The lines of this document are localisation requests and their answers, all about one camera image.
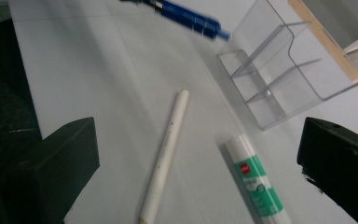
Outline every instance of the wooden edge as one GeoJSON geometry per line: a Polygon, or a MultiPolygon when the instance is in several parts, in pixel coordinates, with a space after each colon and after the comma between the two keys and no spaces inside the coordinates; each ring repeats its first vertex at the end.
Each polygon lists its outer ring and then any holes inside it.
{"type": "Polygon", "coordinates": [[[334,58],[338,66],[347,74],[347,76],[351,79],[357,78],[358,70],[348,61],[347,58],[344,57],[344,51],[334,40],[331,39],[330,35],[327,34],[324,27],[312,15],[307,6],[301,0],[287,0],[287,2],[295,10],[301,20],[310,21],[310,30],[334,58]]]}

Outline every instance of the white object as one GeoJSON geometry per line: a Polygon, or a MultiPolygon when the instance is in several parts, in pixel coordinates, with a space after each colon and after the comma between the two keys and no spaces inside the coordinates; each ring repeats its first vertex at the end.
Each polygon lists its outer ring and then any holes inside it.
{"type": "Polygon", "coordinates": [[[228,141],[226,146],[263,223],[292,223],[249,140],[240,135],[228,141]]]}
{"type": "Polygon", "coordinates": [[[149,188],[146,193],[144,207],[141,213],[140,224],[153,224],[158,210],[159,199],[164,190],[165,179],[170,168],[173,150],[176,145],[176,140],[182,124],[182,119],[185,114],[188,91],[182,90],[179,92],[170,123],[164,136],[164,141],[158,155],[156,167],[150,180],[149,188]]]}

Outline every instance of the glue stick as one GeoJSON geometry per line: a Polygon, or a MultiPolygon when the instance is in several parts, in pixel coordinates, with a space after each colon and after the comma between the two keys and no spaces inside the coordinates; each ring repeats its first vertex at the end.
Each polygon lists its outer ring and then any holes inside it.
{"type": "Polygon", "coordinates": [[[292,223],[246,137],[234,137],[226,146],[263,223],[292,223]]]}

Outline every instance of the blue pen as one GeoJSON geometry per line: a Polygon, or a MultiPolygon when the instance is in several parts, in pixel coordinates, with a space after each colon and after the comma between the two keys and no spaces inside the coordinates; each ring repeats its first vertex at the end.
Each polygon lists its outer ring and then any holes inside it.
{"type": "MultiPolygon", "coordinates": [[[[142,2],[138,0],[130,0],[132,2],[142,2]]],[[[229,40],[229,33],[221,29],[220,23],[212,18],[202,16],[199,13],[180,7],[169,1],[145,0],[145,3],[159,11],[162,16],[176,21],[185,27],[196,31],[211,39],[217,36],[229,40]]]]}

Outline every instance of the table surface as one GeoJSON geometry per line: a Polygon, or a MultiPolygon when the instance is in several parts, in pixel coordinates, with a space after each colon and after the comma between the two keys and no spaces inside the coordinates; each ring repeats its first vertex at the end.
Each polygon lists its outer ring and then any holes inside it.
{"type": "MultiPolygon", "coordinates": [[[[253,1],[174,2],[214,15],[232,32],[253,1]]],[[[271,2],[284,19],[299,21],[284,0],[271,2]]],[[[190,99],[156,223],[259,223],[223,146],[242,133],[294,223],[356,223],[305,180],[296,154],[305,117],[358,133],[358,90],[263,132],[217,63],[221,40],[118,0],[11,0],[9,6],[42,135],[95,118],[101,167],[65,223],[138,223],[183,88],[190,99]]],[[[311,48],[322,49],[318,42],[311,48]]],[[[327,70],[342,75],[334,66],[327,70]]]]}

